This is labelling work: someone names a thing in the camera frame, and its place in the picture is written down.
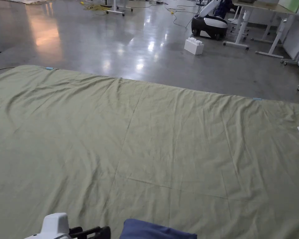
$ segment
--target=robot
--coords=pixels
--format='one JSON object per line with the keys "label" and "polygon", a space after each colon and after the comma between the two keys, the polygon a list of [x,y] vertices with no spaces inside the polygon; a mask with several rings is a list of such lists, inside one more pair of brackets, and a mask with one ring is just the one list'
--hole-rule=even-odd
{"label": "robot", "polygon": [[83,231],[82,227],[69,228],[66,213],[54,213],[44,217],[41,232],[26,239],[110,239],[110,227],[95,227]]}
{"label": "robot", "polygon": [[217,16],[209,16],[222,0],[212,0],[208,3],[198,15],[192,19],[192,33],[196,36],[210,37],[220,40],[225,38],[227,32],[227,22]]}

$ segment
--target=mattress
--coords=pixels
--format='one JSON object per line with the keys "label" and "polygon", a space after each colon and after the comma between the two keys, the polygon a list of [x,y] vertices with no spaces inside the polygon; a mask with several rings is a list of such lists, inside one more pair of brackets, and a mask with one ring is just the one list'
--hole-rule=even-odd
{"label": "mattress", "polygon": [[127,218],[299,238],[299,105],[19,66],[0,75],[0,238]]}

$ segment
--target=table leg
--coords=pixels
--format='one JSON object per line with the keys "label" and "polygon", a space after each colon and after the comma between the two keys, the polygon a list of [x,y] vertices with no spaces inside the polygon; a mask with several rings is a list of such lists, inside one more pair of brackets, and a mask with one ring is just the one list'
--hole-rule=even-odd
{"label": "table leg", "polygon": [[125,15],[125,10],[124,10],[123,12],[117,11],[119,8],[120,8],[120,6],[118,6],[118,5],[116,4],[116,0],[113,0],[113,10],[107,10],[107,13],[108,13],[108,12],[121,13],[122,16],[124,16],[124,15]]}
{"label": "table leg", "polygon": [[238,30],[239,30],[240,25],[241,25],[241,22],[242,22],[242,20],[243,20],[244,12],[245,12],[245,11],[244,11],[244,8],[241,7],[240,14],[239,14],[238,19],[237,19],[237,27],[235,28],[235,32],[234,32],[234,34],[235,34],[236,36],[238,35]]}
{"label": "table leg", "polygon": [[286,22],[287,22],[287,18],[284,18],[284,19],[281,20],[281,26],[280,26],[280,29],[279,29],[279,31],[278,31],[278,34],[277,34],[276,38],[274,39],[274,41],[273,41],[273,43],[272,43],[272,45],[271,45],[271,48],[270,48],[269,52],[266,53],[266,52],[256,51],[256,52],[255,52],[256,54],[262,54],[262,55],[267,55],[267,56],[272,56],[272,57],[277,57],[277,58],[283,58],[282,55],[275,55],[275,54],[273,54],[273,50],[274,50],[274,49],[276,48],[276,46],[277,46],[277,43],[278,43],[278,41],[279,41],[279,39],[280,39],[280,37],[281,37],[281,35],[282,35],[282,32],[283,32],[283,30],[284,30],[284,28],[285,28],[285,24],[286,24]]}
{"label": "table leg", "polygon": [[[244,19],[244,21],[243,21],[243,23],[242,23],[242,25],[241,25],[241,28],[240,28],[240,30],[239,30],[239,33],[238,33],[238,36],[237,36],[236,41],[235,41],[235,42],[224,41],[224,42],[222,43],[223,45],[229,44],[229,45],[233,45],[233,46],[244,47],[244,48],[246,48],[246,50],[249,49],[249,46],[248,46],[248,45],[246,45],[246,44],[241,44],[240,41],[241,41],[241,39],[242,39],[242,37],[243,37],[245,28],[246,28],[246,26],[247,26],[247,23],[248,23],[248,21],[249,21],[249,18],[250,18],[250,15],[251,15],[252,11],[253,11],[252,8],[250,8],[250,9],[247,8],[247,9],[246,9],[245,19]],[[237,25],[237,29],[236,29],[236,30],[238,30],[238,28],[239,28],[239,26],[240,26],[240,22],[241,22],[241,18],[242,18],[242,17],[241,17],[241,14],[244,14],[243,8],[241,9],[241,12],[240,12],[240,15],[239,15],[239,18],[238,18],[238,25]]]}
{"label": "table leg", "polygon": [[260,42],[265,42],[265,43],[273,43],[273,41],[266,40],[266,38],[267,38],[268,32],[270,30],[270,27],[271,27],[272,22],[274,21],[274,18],[276,17],[276,15],[277,15],[276,12],[272,13],[272,16],[271,16],[271,18],[269,20],[269,23],[267,25],[267,28],[266,28],[266,30],[265,30],[264,35],[262,36],[262,38],[261,39],[259,39],[259,38],[252,38],[251,39],[252,41],[260,41]]}
{"label": "table leg", "polygon": [[123,5],[123,6],[118,6],[118,8],[123,8],[124,11],[125,11],[126,9],[130,9],[131,12],[133,12],[133,8],[131,8],[131,7],[126,7],[126,2],[127,2],[127,1],[128,1],[128,0],[124,0],[124,5]]}

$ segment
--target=yellow cable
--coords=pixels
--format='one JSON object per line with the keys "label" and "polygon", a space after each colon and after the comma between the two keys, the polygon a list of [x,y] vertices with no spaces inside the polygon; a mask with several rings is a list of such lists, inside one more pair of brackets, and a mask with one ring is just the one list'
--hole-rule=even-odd
{"label": "yellow cable", "polygon": [[92,4],[92,3],[87,2],[87,1],[81,1],[80,3],[85,7],[84,10],[92,10],[92,11],[102,11],[102,12],[104,12],[104,11],[107,11],[107,10],[110,9],[109,7],[104,7],[104,6],[101,6],[100,4],[98,4],[98,5]]}

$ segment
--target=concrete floor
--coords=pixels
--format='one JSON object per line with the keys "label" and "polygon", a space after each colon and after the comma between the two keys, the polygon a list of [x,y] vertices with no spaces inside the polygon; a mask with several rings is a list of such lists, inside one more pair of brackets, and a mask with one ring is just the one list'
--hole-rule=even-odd
{"label": "concrete floor", "polygon": [[[0,68],[41,65],[299,103],[299,67],[255,54],[270,46],[249,40],[247,52],[202,39],[203,54],[192,55],[184,50],[190,27],[185,30],[173,24],[175,16],[165,7],[194,6],[194,2],[165,2],[169,5],[135,8],[123,17],[96,15],[84,10],[80,0],[54,0],[37,6],[0,0]],[[128,6],[149,3],[129,1]],[[187,9],[198,11],[197,7]],[[176,16],[175,23],[186,25],[193,14],[178,12]],[[259,34],[259,29],[250,32],[251,36]],[[287,56],[281,49],[277,53]]]}

